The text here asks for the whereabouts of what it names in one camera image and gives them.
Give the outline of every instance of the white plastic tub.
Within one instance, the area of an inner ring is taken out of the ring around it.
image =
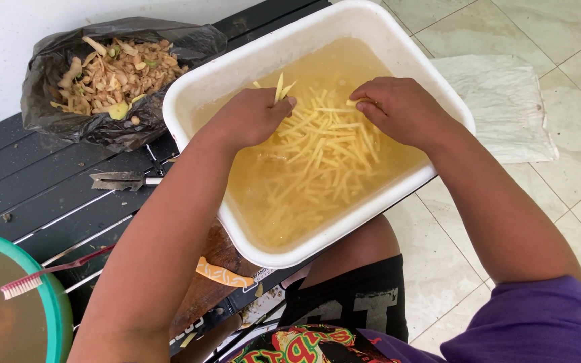
[[[465,103],[382,7],[366,0],[346,0],[252,41],[194,69],[176,80],[165,96],[163,116],[179,150],[194,135],[192,115],[199,107],[249,85],[341,37],[356,37],[371,48],[396,77],[411,77],[443,108],[474,133],[474,120]],[[287,268],[309,258],[364,224],[436,176],[429,163],[403,174],[371,194],[340,219],[320,228],[292,251],[260,251],[248,241],[242,218],[224,198],[219,219],[237,250],[265,268]]]

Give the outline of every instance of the white wall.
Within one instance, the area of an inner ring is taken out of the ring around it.
[[[0,0],[0,121],[20,111],[33,45],[56,32],[131,16],[213,23],[263,0]]]

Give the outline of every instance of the wooden cutting board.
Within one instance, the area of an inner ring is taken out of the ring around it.
[[[237,252],[230,237],[217,219],[214,219],[208,233],[205,249],[201,255],[209,263],[227,268],[241,276],[253,276],[261,269]],[[190,289],[176,311],[172,326],[170,326],[170,338],[181,334],[185,328],[197,321],[236,289],[236,287],[219,284],[195,273]]]

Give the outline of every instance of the green bowl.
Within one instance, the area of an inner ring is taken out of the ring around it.
[[[0,252],[17,262],[26,273],[41,270],[41,266],[26,252],[0,237]],[[38,286],[39,297],[46,313],[47,349],[46,363],[63,363],[67,361],[71,343],[73,343],[73,315],[69,297],[64,287],[53,274],[41,276],[42,284]]]

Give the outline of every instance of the white bristles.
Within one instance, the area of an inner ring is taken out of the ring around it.
[[[37,286],[40,286],[41,284],[42,279],[41,277],[37,276],[31,280],[20,282],[19,284],[7,287],[6,289],[2,288],[1,292],[4,293],[4,300],[10,300],[13,297],[17,297],[23,293],[27,293],[33,289],[36,289]]]

